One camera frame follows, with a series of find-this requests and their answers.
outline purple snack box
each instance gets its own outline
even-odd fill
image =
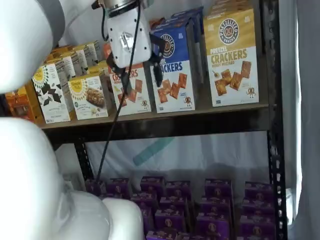
[[[132,202],[135,202],[140,207],[149,207],[152,209],[152,212],[155,213],[159,208],[157,194],[154,192],[139,192],[132,194],[130,199]]]
[[[248,199],[273,202],[274,191],[271,184],[246,181],[244,187],[244,196]]]
[[[111,178],[106,191],[110,194],[122,194],[123,198],[130,199],[132,188],[129,178]]]
[[[86,191],[97,197],[107,193],[106,184],[103,181],[97,183],[94,179],[87,179],[84,184]]]
[[[236,240],[276,240],[273,236],[237,236]]]
[[[204,213],[226,214],[231,217],[230,199],[203,196],[200,200],[200,210]]]
[[[155,191],[158,199],[166,196],[165,178],[163,176],[144,176],[140,182],[141,191]]]
[[[153,231],[155,229],[152,210],[150,207],[141,207],[140,209],[143,217],[144,234],[147,235],[149,231]]]
[[[149,231],[146,240],[177,240],[178,233],[174,230]]]
[[[165,189],[167,196],[183,197],[191,201],[190,181],[168,181]]]
[[[186,231],[184,212],[173,209],[158,209],[154,215],[155,226],[158,229],[173,229],[178,232]]]
[[[239,233],[243,236],[272,236],[276,235],[274,217],[257,215],[242,215],[239,222]]]
[[[196,232],[215,237],[216,240],[230,239],[229,218],[225,214],[199,212],[196,217]]]
[[[274,204],[260,200],[244,198],[242,202],[243,215],[275,216]]]
[[[224,179],[205,179],[204,191],[207,197],[233,198],[232,182]]]

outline yellow cracker box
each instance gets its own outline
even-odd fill
[[[35,124],[42,124],[44,122],[31,80],[25,86],[6,93],[5,98],[12,116],[29,120]]]
[[[42,65],[32,81],[47,124],[67,122],[75,117],[62,60]]]
[[[83,44],[74,47],[72,50],[76,51],[76,53],[78,54],[82,74],[87,74],[88,67],[93,66],[89,47]]]
[[[68,84],[78,120],[109,116],[112,103],[106,75],[102,71],[75,77]]]
[[[259,102],[254,11],[234,6],[206,16],[204,34],[214,107]]]

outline cracker box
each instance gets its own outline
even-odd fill
[[[212,105],[258,103],[253,8],[219,8],[203,21]]]
[[[217,240],[231,239],[229,218],[224,214],[199,212],[195,230],[198,234],[213,236]]]
[[[26,119],[35,124],[44,123],[44,117],[31,80],[19,89],[7,92],[5,98],[13,117]]]
[[[231,217],[230,199],[203,196],[199,202],[200,210],[204,213],[226,214]]]
[[[178,233],[174,230],[149,231],[146,240],[178,240]]]
[[[98,63],[102,60],[102,51],[100,47],[100,43],[98,41],[88,42],[85,44],[89,50],[91,55],[91,64],[92,66],[97,66]]]
[[[237,236],[236,240],[276,240],[274,236],[254,236],[254,235],[248,235],[248,236]]]
[[[104,45],[104,54],[106,58],[108,58],[110,52],[110,44]],[[116,108],[118,109],[124,94],[124,86],[122,85],[121,79],[111,68],[109,68],[109,74]],[[130,74],[130,85],[132,90],[128,96],[125,96],[120,110],[120,116],[151,112],[153,98],[150,97],[150,95],[152,94],[152,89],[151,85],[147,83],[147,79],[151,79],[150,75],[151,72],[149,70],[145,71],[143,63],[132,66]]]
[[[157,113],[195,110],[200,76],[192,19],[159,25],[151,33],[165,41],[160,63],[163,73],[160,87],[156,85],[155,76],[151,75]]]
[[[242,215],[239,221],[239,233],[243,236],[271,236],[276,235],[274,217],[257,215]]]
[[[155,192],[139,192],[132,194],[130,198],[132,202],[135,202],[140,207],[149,207],[152,212],[155,213],[159,208],[157,194]]]
[[[157,229],[173,229],[178,232],[186,231],[186,220],[181,210],[158,209],[154,215]]]
[[[191,201],[190,181],[167,181],[165,188],[167,196],[183,197]]]
[[[90,49],[87,45],[79,45],[75,46],[73,51],[76,51],[76,54],[78,54],[79,63],[81,66],[82,74],[87,74],[88,67],[92,67],[92,58]]]
[[[248,199],[272,203],[274,201],[274,190],[271,184],[246,181],[244,196]]]
[[[165,178],[163,176],[143,176],[140,182],[141,191],[155,191],[158,199],[166,196]]]
[[[60,57],[63,59],[64,70],[67,77],[75,78],[83,74],[77,52],[67,51],[62,53]]]
[[[75,107],[62,60],[42,65],[32,81],[47,124],[75,118]]]
[[[150,207],[141,207],[141,213],[143,218],[143,230],[144,234],[147,235],[149,231],[155,229],[154,218]]]
[[[111,178],[106,185],[106,191],[113,194],[121,194],[125,199],[130,199],[132,187],[129,178]]]
[[[72,78],[68,84],[78,120],[109,116],[112,103],[103,72]]]
[[[242,202],[243,215],[258,215],[258,216],[275,216],[275,207],[272,202],[264,202],[244,198]]]

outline blue cracker box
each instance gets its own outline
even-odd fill
[[[254,236],[254,235],[248,235],[248,236],[237,236],[236,240],[276,240],[274,236]]]
[[[156,192],[158,200],[166,196],[166,181],[163,176],[144,176],[140,182],[141,191]]]
[[[242,215],[239,221],[239,234],[242,236],[275,237],[275,218],[257,215]]]
[[[157,229],[171,229],[178,232],[186,231],[186,220],[184,211],[169,209],[158,209],[154,214]]]
[[[272,203],[274,201],[274,190],[271,184],[246,181],[244,187],[244,196],[248,199]]]
[[[146,240],[178,240],[178,233],[174,230],[149,231]]]
[[[230,222],[227,215],[199,212],[196,217],[196,233],[215,237],[216,240],[231,239]]]
[[[191,183],[190,181],[167,181],[166,194],[168,196],[176,196],[187,198],[191,201]]]
[[[155,213],[159,208],[157,194],[155,192],[134,193],[130,200],[136,203],[139,207],[151,208],[153,213]]]
[[[106,191],[110,194],[121,194],[125,199],[130,199],[132,188],[129,178],[111,178],[106,185]]]
[[[275,206],[272,202],[244,198],[242,202],[242,214],[274,217]]]
[[[141,209],[142,218],[143,218],[144,234],[147,235],[149,231],[153,231],[155,229],[152,210],[150,207],[140,207],[140,209]]]
[[[165,41],[160,66],[163,81],[157,87],[152,74],[157,113],[192,111],[196,109],[199,72],[195,57],[195,37],[192,19],[159,25],[151,34]]]

